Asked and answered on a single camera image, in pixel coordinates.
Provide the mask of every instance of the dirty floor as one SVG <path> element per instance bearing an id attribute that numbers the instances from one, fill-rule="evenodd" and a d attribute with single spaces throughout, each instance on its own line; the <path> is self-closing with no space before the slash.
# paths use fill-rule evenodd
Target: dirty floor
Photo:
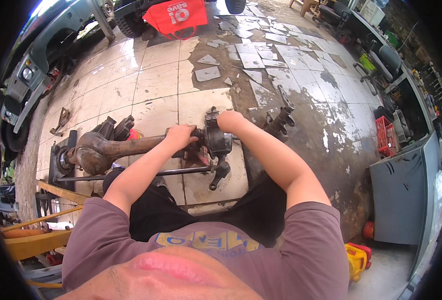
<path id="1" fill-rule="evenodd" d="M 288 129 L 287 145 L 311 166 L 341 212 L 345 241 L 359 237 L 372 211 L 367 167 L 380 159 L 372 111 L 381 102 L 367 83 L 359 81 L 361 75 L 353 68 L 357 58 L 316 28 L 310 13 L 301 18 L 299 4 L 293 8 L 288 4 L 260 0 L 257 6 L 247 6 L 244 17 L 235 17 L 226 15 L 222 1 L 206 3 L 208 24 L 186 41 L 157 37 L 144 42 L 126 38 L 115 28 L 116 40 L 108 44 L 104 39 L 88 51 L 68 87 L 56 90 L 41 129 L 37 178 L 47 180 L 50 147 L 63 139 L 49 133 L 62 107 L 71 112 L 62 129 L 64 138 L 70 130 L 77 130 L 80 137 L 108 116 L 119 122 L 130 114 L 144 136 L 162 135 L 175 124 L 202 127 L 211 106 L 233 108 L 260 125 L 268 110 L 282 104 L 275 88 L 282 84 L 296 107 L 292 113 L 296 126 Z M 250 36 L 242 40 L 235 27 Z M 211 64 L 198 62 L 201 59 Z M 206 68 L 214 69 L 196 77 L 195 71 Z M 213 79 L 200 81 L 210 75 Z M 232 85 L 226 83 L 228 78 Z M 117 162 L 127 167 L 139 157 Z M 231 172 L 216 191 L 208 189 L 213 174 L 165 177 L 176 203 L 190 213 L 233 205 L 231 200 L 240 198 L 255 180 L 259 165 L 239 143 L 227 160 Z M 179 167 L 179 159 L 164 165 L 167 170 Z M 76 176 L 88 174 L 76 170 Z M 100 181 L 77 182 L 75 189 L 103 195 Z M 61 210 L 73 205 L 58 201 Z M 77 216 L 69 214 L 68 220 L 74 224 Z"/>

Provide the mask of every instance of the car grille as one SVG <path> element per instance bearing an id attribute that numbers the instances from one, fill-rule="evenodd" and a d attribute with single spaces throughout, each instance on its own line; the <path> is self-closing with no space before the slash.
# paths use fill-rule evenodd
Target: car grille
<path id="1" fill-rule="evenodd" d="M 11 74 L 6 94 L 16 99 L 17 101 L 22 102 L 29 88 L 16 76 L 16 74 L 17 68 L 14 69 L 13 74 Z"/>

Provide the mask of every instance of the maroon t-shirt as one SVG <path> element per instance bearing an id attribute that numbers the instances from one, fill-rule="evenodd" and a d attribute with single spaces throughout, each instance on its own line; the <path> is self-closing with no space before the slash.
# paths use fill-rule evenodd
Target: maroon t-shirt
<path id="1" fill-rule="evenodd" d="M 198 222 L 148 242 L 129 236 L 129 218 L 100 198 L 86 200 L 62 262 L 62 287 L 71 291 L 104 269 L 160 247 L 182 245 L 215 257 L 264 299 L 344 299 L 349 267 L 338 210 L 299 203 L 284 214 L 284 243 L 265 248 L 235 226 Z"/>

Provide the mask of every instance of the lips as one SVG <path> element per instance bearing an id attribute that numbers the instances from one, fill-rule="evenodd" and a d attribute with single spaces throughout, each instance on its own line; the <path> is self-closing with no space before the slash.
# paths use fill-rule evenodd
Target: lips
<path id="1" fill-rule="evenodd" d="M 212 272 L 194 261 L 179 256 L 146 252 L 132 261 L 132 267 L 145 271 L 161 271 L 176 279 L 195 284 L 222 287 L 221 281 Z"/>

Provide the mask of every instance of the tire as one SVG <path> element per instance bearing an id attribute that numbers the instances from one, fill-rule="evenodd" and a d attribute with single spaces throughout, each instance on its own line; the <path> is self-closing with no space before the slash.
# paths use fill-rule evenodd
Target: tire
<path id="1" fill-rule="evenodd" d="M 112 0 L 104 0 L 101 8 L 106 19 L 114 18 L 114 3 Z"/>
<path id="2" fill-rule="evenodd" d="M 230 12 L 230 14 L 240 14 L 245 10 L 246 0 L 226 0 L 226 8 Z"/>
<path id="3" fill-rule="evenodd" d="M 117 0 L 114 4 L 114 10 L 133 1 L 134 0 Z M 128 38 L 137 38 L 143 34 L 144 20 L 141 16 L 137 16 L 136 12 L 129 13 L 119 19 L 115 17 L 114 19 L 119 30 Z"/>
<path id="4" fill-rule="evenodd" d="M 26 146 L 27 136 L 29 135 L 29 123 L 25 123 L 19 129 L 18 133 L 14 133 L 14 126 L 6 125 L 6 142 L 8 147 L 13 152 L 21 152 Z"/>

